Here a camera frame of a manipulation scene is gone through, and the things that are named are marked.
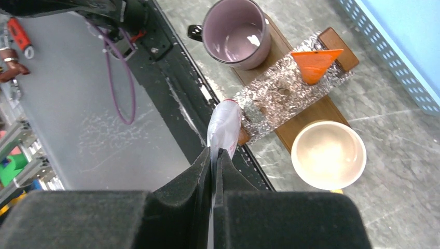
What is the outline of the tools on background shelf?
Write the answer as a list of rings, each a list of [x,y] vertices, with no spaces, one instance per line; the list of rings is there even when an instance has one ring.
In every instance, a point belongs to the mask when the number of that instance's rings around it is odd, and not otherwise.
[[[1,15],[1,83],[10,84],[10,100],[21,99],[17,77],[31,73],[22,60],[34,56],[33,44],[18,18]]]

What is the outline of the purple grey mug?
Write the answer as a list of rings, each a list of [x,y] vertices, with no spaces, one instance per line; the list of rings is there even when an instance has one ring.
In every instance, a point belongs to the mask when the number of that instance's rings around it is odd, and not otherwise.
[[[218,1],[201,25],[188,26],[187,37],[203,43],[214,60],[239,70],[261,65],[271,46],[264,12],[249,0]]]

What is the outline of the brown oval wooden tray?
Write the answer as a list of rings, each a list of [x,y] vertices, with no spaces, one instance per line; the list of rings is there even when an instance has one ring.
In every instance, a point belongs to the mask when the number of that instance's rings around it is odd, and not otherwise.
[[[265,15],[265,18],[269,22],[269,31],[271,34],[270,51],[265,61],[260,66],[252,70],[242,71],[233,69],[243,86],[248,85],[253,79],[262,74],[268,67],[275,64],[277,60],[281,59],[284,55],[293,50],[293,47],[290,45],[272,19],[268,15]],[[307,124],[319,120],[331,120],[343,123],[345,125],[348,124],[346,118],[336,107],[330,97],[324,96],[319,101],[310,105],[300,114],[288,120],[281,127],[275,129],[275,133],[278,136],[278,140],[282,142],[286,150],[291,152],[293,142],[301,129]]]

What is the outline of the light blue plastic basket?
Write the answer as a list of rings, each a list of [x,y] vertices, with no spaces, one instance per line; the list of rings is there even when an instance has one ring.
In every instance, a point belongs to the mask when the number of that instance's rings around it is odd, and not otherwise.
[[[439,1],[338,0],[418,107],[439,116]]]

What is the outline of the orange toothpaste tube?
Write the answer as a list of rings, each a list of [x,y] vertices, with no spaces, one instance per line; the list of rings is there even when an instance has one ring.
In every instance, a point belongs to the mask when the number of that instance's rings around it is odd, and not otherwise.
[[[303,81],[308,85],[315,85],[343,51],[343,49],[292,51],[291,56],[299,68]]]

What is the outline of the clear acrylic holder wooden base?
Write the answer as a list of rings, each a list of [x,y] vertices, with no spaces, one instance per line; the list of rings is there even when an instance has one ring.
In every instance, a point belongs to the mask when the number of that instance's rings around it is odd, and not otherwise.
[[[315,85],[306,84],[291,52],[343,49]],[[308,36],[233,97],[243,110],[245,142],[254,143],[343,84],[359,60],[338,33],[328,27]]]

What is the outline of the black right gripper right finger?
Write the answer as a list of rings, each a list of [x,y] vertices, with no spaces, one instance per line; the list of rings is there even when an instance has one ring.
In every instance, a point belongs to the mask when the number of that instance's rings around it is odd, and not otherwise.
[[[360,212],[332,192],[259,191],[213,154],[214,248],[371,248]]]

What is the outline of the yellow mug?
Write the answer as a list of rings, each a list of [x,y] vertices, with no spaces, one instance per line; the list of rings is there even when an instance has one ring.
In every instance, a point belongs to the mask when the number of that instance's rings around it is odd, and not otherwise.
[[[293,141],[291,161],[308,185],[331,192],[356,182],[367,163],[366,147],[349,126],[330,120],[312,122]]]

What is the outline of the white toothpaste tube red cap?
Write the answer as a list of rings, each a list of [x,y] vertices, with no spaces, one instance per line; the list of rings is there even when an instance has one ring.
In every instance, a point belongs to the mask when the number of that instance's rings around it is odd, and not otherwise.
[[[211,162],[215,163],[220,149],[235,154],[241,129],[242,111],[232,99],[221,101],[215,107],[207,130],[208,146],[211,148]]]

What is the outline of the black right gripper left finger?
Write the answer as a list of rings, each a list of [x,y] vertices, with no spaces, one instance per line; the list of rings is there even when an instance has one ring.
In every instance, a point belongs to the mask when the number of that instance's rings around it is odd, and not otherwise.
[[[206,248],[210,156],[156,191],[33,191],[1,225],[1,248]]]

